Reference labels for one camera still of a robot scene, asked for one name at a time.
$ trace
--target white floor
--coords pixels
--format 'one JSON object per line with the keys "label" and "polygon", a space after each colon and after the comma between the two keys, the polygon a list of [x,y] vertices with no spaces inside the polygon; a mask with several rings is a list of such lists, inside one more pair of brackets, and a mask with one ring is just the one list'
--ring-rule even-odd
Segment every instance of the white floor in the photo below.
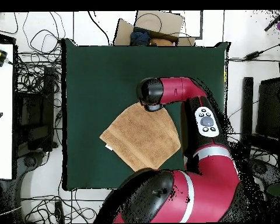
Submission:
{"label": "white floor", "polygon": [[[186,25],[189,35],[197,35],[197,23],[195,20],[191,20],[191,15],[186,10]],[[93,12],[92,16],[99,22],[99,25],[108,34],[110,42],[113,41],[114,33],[117,26],[118,18],[134,24],[135,12],[96,12],[96,17]],[[57,21],[59,35],[64,36],[64,32],[61,26],[61,20],[53,12],[52,13]],[[75,12],[74,13],[74,25],[73,25],[73,12],[58,12],[62,17],[62,22],[65,29],[65,37],[74,39],[76,44],[80,46],[91,45],[107,45],[107,40],[104,34],[92,23],[87,12]],[[280,43],[280,31],[274,26],[268,32],[265,32],[265,27],[272,20],[272,16],[265,11],[253,11],[253,10],[227,10],[225,11],[225,17],[223,17],[223,10],[204,10],[203,19],[203,39],[197,40],[197,46],[214,46],[218,42],[229,41],[232,45],[229,50],[229,58],[242,58],[245,55],[252,53],[253,51],[261,51],[266,48],[272,47]],[[27,13],[16,13],[19,30],[15,35],[11,35],[17,38],[17,45],[19,46],[19,52],[31,51],[27,45],[25,34],[23,32],[23,24],[27,17]],[[56,27],[49,12],[31,12],[28,15],[24,30],[29,40],[41,29],[48,29],[56,34]],[[4,13],[0,21],[0,30],[14,32],[16,30],[15,17],[13,13]],[[37,40],[33,41],[35,47],[41,47],[44,33]],[[44,50],[50,50],[54,46],[54,40],[47,38]],[[280,60],[280,47],[269,50],[263,53],[259,59],[264,60]],[[227,114],[231,115],[234,111],[241,108],[242,98],[242,80],[245,76],[252,76],[254,78],[254,100],[258,99],[258,86],[264,79],[279,77],[279,68],[277,62],[229,62],[228,66],[228,103]],[[257,104],[254,104],[254,113],[257,111]],[[256,126],[256,115],[254,114],[253,129]],[[240,132],[240,111],[230,118],[230,122],[235,132]],[[48,163],[45,166],[39,167],[37,170],[30,172],[24,178],[22,185],[22,198],[31,198],[44,195],[58,195],[58,185],[61,178],[62,167],[62,148],[54,149],[50,154]],[[100,201],[79,201],[81,208],[88,207],[93,208],[96,212],[99,211],[102,205],[102,200],[108,195],[110,191],[101,190],[78,190],[77,199],[79,200],[100,200]],[[71,193],[63,191],[61,189],[61,197],[66,200],[71,199]],[[31,211],[32,207],[37,205],[39,201],[23,201],[22,211],[23,214],[27,214]],[[70,208],[64,206],[66,214],[71,212]],[[85,212],[85,215],[92,217],[91,211]],[[81,217],[73,220],[74,223],[83,223],[84,220]]]}

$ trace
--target white desk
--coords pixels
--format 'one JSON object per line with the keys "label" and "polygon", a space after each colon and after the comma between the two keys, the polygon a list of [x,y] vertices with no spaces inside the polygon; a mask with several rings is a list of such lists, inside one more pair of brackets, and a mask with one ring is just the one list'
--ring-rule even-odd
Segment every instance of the white desk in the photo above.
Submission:
{"label": "white desk", "polygon": [[[0,50],[13,62],[13,45],[0,44]],[[12,73],[10,64],[0,67],[0,179],[12,178]]]}

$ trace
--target white label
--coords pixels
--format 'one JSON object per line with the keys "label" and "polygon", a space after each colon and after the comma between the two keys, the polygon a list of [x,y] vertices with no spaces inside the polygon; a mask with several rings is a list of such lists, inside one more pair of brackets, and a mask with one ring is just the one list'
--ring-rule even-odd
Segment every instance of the white label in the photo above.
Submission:
{"label": "white label", "polygon": [[106,144],[105,147],[112,151],[112,148],[108,144]]}

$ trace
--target black power adapter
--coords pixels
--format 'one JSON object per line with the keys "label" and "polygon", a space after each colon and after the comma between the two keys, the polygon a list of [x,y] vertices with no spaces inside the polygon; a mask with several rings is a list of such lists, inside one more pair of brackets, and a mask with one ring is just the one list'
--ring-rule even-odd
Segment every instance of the black power adapter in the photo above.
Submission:
{"label": "black power adapter", "polygon": [[55,202],[55,216],[57,217],[58,224],[65,224],[64,212],[61,201]]}

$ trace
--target circular button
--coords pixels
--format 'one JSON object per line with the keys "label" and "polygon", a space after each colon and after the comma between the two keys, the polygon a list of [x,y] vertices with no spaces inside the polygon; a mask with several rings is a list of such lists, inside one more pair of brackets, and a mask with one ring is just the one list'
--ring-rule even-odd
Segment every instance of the circular button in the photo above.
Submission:
{"label": "circular button", "polygon": [[213,119],[211,117],[203,117],[200,120],[202,126],[210,127],[214,125]]}

